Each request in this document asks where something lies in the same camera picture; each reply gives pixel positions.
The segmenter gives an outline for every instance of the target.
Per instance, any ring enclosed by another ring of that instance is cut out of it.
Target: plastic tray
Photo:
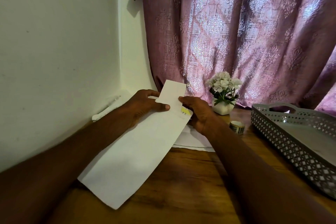
[[[293,112],[270,110],[279,106]],[[254,104],[251,122],[309,184],[336,200],[336,117],[287,103]]]

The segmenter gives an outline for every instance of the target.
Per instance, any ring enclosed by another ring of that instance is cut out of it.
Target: white flower pot
[[[235,107],[234,105],[236,104],[236,101],[232,101],[232,104],[226,104],[225,102],[220,102],[217,105],[215,105],[215,101],[217,98],[212,97],[212,110],[219,115],[226,115],[229,114],[233,108]]]

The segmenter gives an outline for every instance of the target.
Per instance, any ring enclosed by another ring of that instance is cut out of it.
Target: yellow label
[[[189,110],[187,108],[185,108],[184,106],[181,108],[181,112],[184,113],[184,114],[191,115],[191,113],[189,112]]]

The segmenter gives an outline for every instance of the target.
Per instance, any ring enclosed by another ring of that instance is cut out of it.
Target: pink patterned curtain
[[[205,81],[226,70],[243,81],[239,104],[289,102],[335,109],[336,0],[143,0],[156,86]]]

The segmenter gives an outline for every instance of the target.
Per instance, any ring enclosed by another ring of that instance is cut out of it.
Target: roll of adhesive tape
[[[233,120],[230,122],[229,126],[234,132],[239,135],[242,135],[244,133],[245,124],[240,121]]]

